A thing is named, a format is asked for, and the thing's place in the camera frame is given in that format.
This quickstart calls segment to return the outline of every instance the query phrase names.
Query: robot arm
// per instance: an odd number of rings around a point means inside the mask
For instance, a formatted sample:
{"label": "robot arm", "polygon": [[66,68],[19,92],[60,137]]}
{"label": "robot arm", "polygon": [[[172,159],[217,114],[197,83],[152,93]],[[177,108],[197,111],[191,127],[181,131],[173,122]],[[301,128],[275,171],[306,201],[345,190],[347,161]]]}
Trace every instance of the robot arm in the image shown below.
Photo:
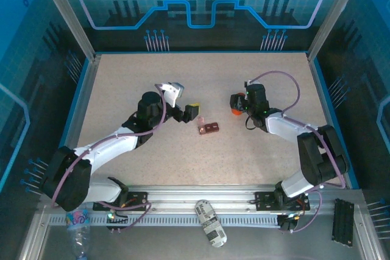
{"label": "robot arm", "polygon": [[[189,122],[199,113],[199,107],[187,105],[182,111],[176,100],[182,95],[184,87],[179,83],[163,83],[159,86],[166,102],[166,114],[163,122],[174,118],[178,122]],[[87,154],[74,166],[64,181],[56,198],[65,211],[76,209],[83,202],[103,201],[120,206],[127,198],[127,187],[115,178],[97,179],[91,175],[101,166],[117,156],[142,146],[149,140],[155,127],[163,116],[161,97],[156,92],[144,93],[138,102],[137,112],[131,115],[122,126],[98,142],[87,146],[69,149],[59,148],[43,175],[40,188],[50,198],[60,183],[65,171],[83,153]],[[141,136],[129,136],[132,133],[148,133]]]}
{"label": "robot arm", "polygon": [[280,136],[298,146],[300,169],[291,177],[276,184],[274,194],[279,206],[294,201],[311,188],[337,177],[327,153],[320,152],[322,145],[309,128],[322,135],[340,172],[344,174],[348,171],[346,155],[332,126],[304,124],[287,117],[279,109],[270,108],[265,88],[258,81],[246,82],[245,88],[246,94],[231,95],[231,109],[235,110],[235,113],[246,112],[248,119],[253,121],[256,128]]}

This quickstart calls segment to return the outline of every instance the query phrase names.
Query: speckled work surface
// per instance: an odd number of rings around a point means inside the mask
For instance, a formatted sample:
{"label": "speckled work surface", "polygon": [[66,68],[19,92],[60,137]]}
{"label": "speckled work surface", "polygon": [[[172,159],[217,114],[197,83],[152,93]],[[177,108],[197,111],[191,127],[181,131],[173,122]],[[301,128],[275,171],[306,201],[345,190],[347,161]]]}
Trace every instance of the speckled work surface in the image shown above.
{"label": "speckled work surface", "polygon": [[[144,146],[102,166],[126,184],[274,184],[299,168],[294,144],[261,130],[245,129],[245,115],[230,111],[231,94],[244,91],[244,81],[270,71],[292,74],[302,96],[288,114],[312,124],[325,117],[304,53],[195,53],[103,55],[79,138],[84,146],[114,132],[137,109],[155,83],[179,82],[178,104],[200,103],[206,123],[220,131],[199,135],[196,121],[171,119]],[[296,89],[285,76],[269,75],[261,82],[271,107],[294,102]]]}

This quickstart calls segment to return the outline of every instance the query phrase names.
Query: plastic bottle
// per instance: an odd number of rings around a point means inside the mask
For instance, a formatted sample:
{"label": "plastic bottle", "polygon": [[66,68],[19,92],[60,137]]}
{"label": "plastic bottle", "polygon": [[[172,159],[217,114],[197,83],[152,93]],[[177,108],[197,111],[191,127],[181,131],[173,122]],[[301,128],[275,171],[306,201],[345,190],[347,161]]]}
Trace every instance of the plastic bottle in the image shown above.
{"label": "plastic bottle", "polygon": [[75,209],[66,214],[66,226],[73,255],[78,260],[87,260],[90,247],[90,217],[87,209]]}

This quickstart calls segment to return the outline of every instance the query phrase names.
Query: black mounting plate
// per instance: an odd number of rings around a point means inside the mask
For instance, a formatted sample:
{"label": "black mounting plate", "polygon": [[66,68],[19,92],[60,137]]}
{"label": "black mounting plate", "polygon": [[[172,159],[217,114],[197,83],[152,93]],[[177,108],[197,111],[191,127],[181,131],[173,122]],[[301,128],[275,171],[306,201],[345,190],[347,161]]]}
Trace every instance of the black mounting plate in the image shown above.
{"label": "black mounting plate", "polygon": [[[135,199],[135,200],[131,201],[129,204],[127,204],[126,207],[143,204],[143,202],[142,202],[143,199],[145,199],[147,201],[147,192],[131,192],[131,191],[129,191],[129,193],[127,194],[126,201],[131,200],[131,199]],[[103,205],[101,205],[98,202],[94,202],[92,210],[94,210],[94,211],[109,211],[110,208],[104,207]],[[135,209],[132,209],[131,211],[145,211],[145,210],[146,210],[146,206],[135,208]]]}
{"label": "black mounting plate", "polygon": [[[305,211],[310,210],[310,202],[305,194],[301,194],[298,198],[301,202],[305,202]],[[256,211],[302,211],[303,207],[296,201],[287,203],[282,208],[275,200],[273,192],[255,192]]]}

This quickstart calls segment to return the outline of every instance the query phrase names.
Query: blue enclosure wall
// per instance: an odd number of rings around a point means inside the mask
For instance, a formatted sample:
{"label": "blue enclosure wall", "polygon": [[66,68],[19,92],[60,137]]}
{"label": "blue enclosure wall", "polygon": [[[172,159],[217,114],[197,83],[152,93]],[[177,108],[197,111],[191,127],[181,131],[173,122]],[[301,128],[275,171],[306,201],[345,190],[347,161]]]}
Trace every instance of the blue enclosure wall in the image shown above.
{"label": "blue enclosure wall", "polygon": [[39,198],[20,181],[29,182],[25,169],[39,174],[30,158],[58,147],[85,57],[52,0],[0,7],[0,258],[16,259]]}
{"label": "blue enclosure wall", "polygon": [[69,0],[97,51],[305,51],[334,0]]}
{"label": "blue enclosure wall", "polygon": [[368,203],[390,200],[390,0],[349,0],[318,61]]}

